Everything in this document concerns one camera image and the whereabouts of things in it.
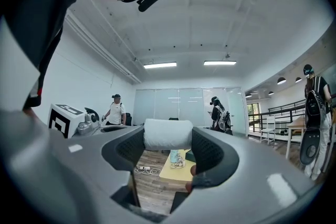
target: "window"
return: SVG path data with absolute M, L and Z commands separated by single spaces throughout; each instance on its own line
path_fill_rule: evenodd
M 247 113 L 248 113 L 248 122 L 249 122 L 249 130 L 250 132 L 260 132 L 260 116 L 251 116 L 252 114 L 259 114 L 259 103 L 248 104 L 247 105 Z

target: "white cube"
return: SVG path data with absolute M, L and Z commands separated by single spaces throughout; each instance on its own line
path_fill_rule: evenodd
M 59 130 L 65 138 L 71 138 L 80 122 L 85 121 L 85 112 L 66 104 L 51 104 L 49 110 L 48 126 Z

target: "frosted glass panel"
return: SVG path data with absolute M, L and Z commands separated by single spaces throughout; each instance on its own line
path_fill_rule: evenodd
M 194 126 L 204 126 L 202 89 L 180 89 L 180 120 L 189 120 Z
M 214 108 L 213 105 L 210 105 L 211 98 L 217 96 L 224 106 L 225 110 L 228 110 L 228 102 L 225 88 L 204 88 L 203 89 L 203 102 L 204 102 L 204 121 L 205 126 L 212 126 L 213 120 L 208 112 L 212 112 Z
M 240 88 L 227 88 L 232 132 L 234 136 L 246 136 L 246 118 L 243 95 Z
M 140 125 L 154 118 L 155 90 L 137 90 L 135 93 L 132 124 Z
M 155 119 L 169 120 L 169 118 L 178 118 L 180 103 L 178 94 L 177 89 L 156 90 Z

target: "toilet paper roll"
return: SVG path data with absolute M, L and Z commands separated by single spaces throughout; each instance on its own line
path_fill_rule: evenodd
M 146 119 L 144 143 L 147 150 L 187 150 L 191 148 L 190 121 Z

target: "white t-shirt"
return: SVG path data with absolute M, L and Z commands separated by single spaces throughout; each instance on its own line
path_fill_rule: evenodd
M 112 103 L 110 106 L 110 115 L 108 121 L 112 124 L 121 123 L 121 115 L 126 113 L 125 106 L 123 104 Z

